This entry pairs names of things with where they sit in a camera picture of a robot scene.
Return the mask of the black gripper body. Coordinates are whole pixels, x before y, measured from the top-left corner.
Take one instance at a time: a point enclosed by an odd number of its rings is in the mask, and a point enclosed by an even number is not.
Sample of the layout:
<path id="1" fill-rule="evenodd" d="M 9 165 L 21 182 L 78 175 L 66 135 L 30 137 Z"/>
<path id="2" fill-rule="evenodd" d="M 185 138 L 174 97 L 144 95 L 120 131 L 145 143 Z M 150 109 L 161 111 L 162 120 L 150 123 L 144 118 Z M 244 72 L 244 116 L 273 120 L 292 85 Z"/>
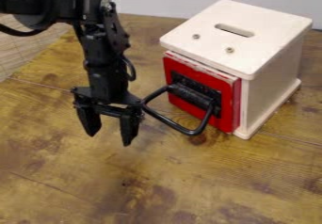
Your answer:
<path id="1" fill-rule="evenodd" d="M 90 105 L 98 116 L 120 118 L 125 109 L 140 110 L 140 99 L 128 91 L 136 77 L 133 67 L 120 59 L 106 63 L 85 60 L 84 69 L 88 86 L 72 88 L 74 101 Z"/>

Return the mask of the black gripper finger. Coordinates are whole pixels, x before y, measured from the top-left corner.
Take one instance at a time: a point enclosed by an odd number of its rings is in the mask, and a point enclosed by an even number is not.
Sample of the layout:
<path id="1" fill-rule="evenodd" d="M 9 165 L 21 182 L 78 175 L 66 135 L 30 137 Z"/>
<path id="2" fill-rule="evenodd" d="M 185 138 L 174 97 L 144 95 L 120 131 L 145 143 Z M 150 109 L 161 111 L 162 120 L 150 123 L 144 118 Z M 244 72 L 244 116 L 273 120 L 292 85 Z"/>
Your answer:
<path id="1" fill-rule="evenodd" d="M 90 105 L 80 101 L 74 101 L 74 110 L 86 135 L 93 136 L 101 127 L 98 114 Z"/>
<path id="2" fill-rule="evenodd" d="M 130 145 L 133 138 L 138 134 L 140 120 L 141 111 L 138 109 L 125 109 L 120 115 L 118 128 L 124 147 Z"/>

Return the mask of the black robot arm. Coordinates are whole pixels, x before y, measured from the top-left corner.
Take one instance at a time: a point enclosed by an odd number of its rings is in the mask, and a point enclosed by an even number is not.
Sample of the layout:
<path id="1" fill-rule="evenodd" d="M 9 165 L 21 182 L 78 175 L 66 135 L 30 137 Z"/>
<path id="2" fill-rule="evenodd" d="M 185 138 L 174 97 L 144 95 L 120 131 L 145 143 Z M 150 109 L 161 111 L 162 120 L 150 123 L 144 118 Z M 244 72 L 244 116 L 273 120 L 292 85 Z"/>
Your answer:
<path id="1" fill-rule="evenodd" d="M 0 0 L 0 13 L 9 14 L 29 31 L 0 24 L 0 32 L 27 37 L 53 24 L 73 27 L 82 49 L 82 66 L 88 73 L 86 87 L 72 88 L 74 110 L 85 133 L 93 136 L 101 127 L 102 115 L 118 119 L 121 142 L 129 145 L 138 133 L 140 99 L 128 92 L 136 70 L 124 56 L 129 35 L 117 19 L 112 0 Z"/>

